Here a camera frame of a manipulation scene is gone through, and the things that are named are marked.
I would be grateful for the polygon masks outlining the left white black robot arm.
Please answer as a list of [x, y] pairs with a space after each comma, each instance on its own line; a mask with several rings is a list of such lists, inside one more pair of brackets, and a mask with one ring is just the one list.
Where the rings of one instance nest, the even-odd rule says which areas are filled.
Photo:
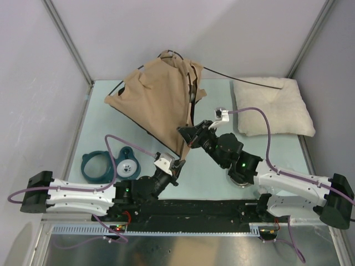
[[103, 191], [94, 185], [59, 180], [52, 177], [51, 171], [42, 171], [29, 179], [20, 211], [87, 212], [117, 221], [123, 211], [157, 201], [169, 184], [177, 186], [184, 164], [184, 160], [169, 163], [161, 158], [154, 162], [156, 170], [152, 176], [120, 181]]

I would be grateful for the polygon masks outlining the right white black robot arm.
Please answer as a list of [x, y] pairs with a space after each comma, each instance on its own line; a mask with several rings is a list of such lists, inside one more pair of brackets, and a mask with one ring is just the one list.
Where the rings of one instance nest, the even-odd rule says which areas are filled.
[[354, 192], [345, 176], [304, 175], [276, 168], [261, 157], [243, 151], [243, 143], [233, 133], [217, 136], [212, 125], [212, 121], [204, 120], [196, 126], [178, 127], [177, 131], [189, 148], [202, 148], [221, 168], [227, 169], [235, 184], [265, 186], [293, 194], [290, 207], [280, 199], [272, 199], [269, 193], [262, 195], [261, 205], [256, 208], [259, 220], [269, 222], [275, 217], [296, 216], [309, 209], [328, 226], [350, 227]]

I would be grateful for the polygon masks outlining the beige fabric pet tent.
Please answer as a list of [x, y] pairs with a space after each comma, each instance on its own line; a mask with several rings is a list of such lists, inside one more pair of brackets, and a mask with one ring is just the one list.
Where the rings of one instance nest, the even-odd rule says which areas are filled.
[[[196, 105], [206, 96], [206, 91], [200, 88], [203, 66], [191, 61], [199, 76]], [[177, 68], [157, 57], [126, 76], [123, 88], [107, 95], [104, 102], [183, 160], [190, 149], [177, 131], [179, 125], [184, 123], [187, 106], [181, 78]]]

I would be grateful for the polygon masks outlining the black tent pole front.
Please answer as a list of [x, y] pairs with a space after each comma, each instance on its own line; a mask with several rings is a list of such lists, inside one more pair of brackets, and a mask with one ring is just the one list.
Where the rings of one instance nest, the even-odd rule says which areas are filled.
[[193, 62], [189, 59], [184, 59], [179, 53], [173, 50], [165, 50], [159, 54], [159, 58], [167, 64], [177, 68], [182, 75], [184, 90], [186, 91], [185, 120], [179, 127], [194, 125], [194, 108], [196, 103], [197, 89], [199, 87], [199, 76]]

